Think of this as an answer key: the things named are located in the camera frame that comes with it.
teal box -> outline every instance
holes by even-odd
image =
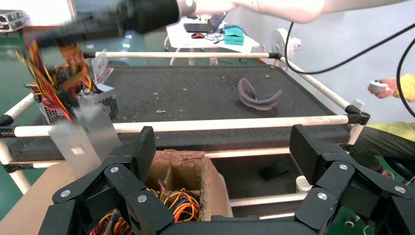
[[[240,28],[227,28],[225,29],[225,44],[228,45],[243,45],[244,33]]]

rubber mat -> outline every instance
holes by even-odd
[[[259,99],[278,90],[278,106],[258,111],[238,98],[238,81],[246,77]],[[106,84],[115,87],[119,114],[114,122],[277,118],[333,115],[310,92],[280,68],[245,67],[115,67]],[[29,125],[46,124],[43,117]],[[215,151],[240,148],[287,147],[290,127],[156,133],[158,149]],[[318,139],[345,143],[347,125],[308,127]],[[123,143],[137,134],[120,134]],[[49,137],[18,138],[9,142],[14,162],[62,160]]]

hand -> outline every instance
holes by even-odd
[[[370,93],[374,94],[379,99],[384,99],[384,98],[387,98],[389,96],[392,96],[398,90],[398,85],[396,84],[396,81],[393,81],[393,80],[390,80],[390,79],[380,79],[379,82],[387,84],[388,87],[390,88],[390,89],[384,88],[384,89],[382,89],[378,92],[375,92],[375,91],[371,90],[370,87],[368,87],[368,90],[370,91]]]

fan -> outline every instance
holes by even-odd
[[[285,55],[285,43],[287,39],[288,32],[287,30],[283,28],[279,28],[273,31],[271,35],[271,48],[273,53],[280,53],[282,54],[286,59],[291,60],[294,55],[294,51],[298,50],[301,47],[301,40],[298,38],[292,38],[290,37],[290,40],[288,41],[288,47],[287,47],[287,54]]]

computer mouse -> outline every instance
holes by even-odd
[[[192,38],[205,38],[205,36],[203,35],[203,34],[201,34],[201,33],[194,33],[194,34],[192,34]]]

